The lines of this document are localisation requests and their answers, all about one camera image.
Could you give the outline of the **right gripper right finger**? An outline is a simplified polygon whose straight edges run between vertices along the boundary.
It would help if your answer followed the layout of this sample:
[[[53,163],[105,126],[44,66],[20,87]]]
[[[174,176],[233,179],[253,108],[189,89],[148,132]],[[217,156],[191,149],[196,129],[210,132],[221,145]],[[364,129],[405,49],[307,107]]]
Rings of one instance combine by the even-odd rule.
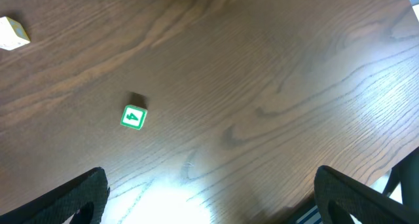
[[[418,224],[418,212],[331,168],[320,166],[314,179],[316,205],[324,224]]]

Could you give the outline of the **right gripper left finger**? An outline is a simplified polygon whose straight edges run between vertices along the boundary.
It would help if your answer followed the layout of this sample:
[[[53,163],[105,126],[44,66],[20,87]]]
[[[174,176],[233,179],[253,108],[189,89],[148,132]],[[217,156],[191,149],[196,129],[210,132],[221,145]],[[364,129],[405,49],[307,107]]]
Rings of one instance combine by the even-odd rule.
[[[93,168],[50,192],[1,216],[2,223],[101,222],[110,188],[105,170]]]

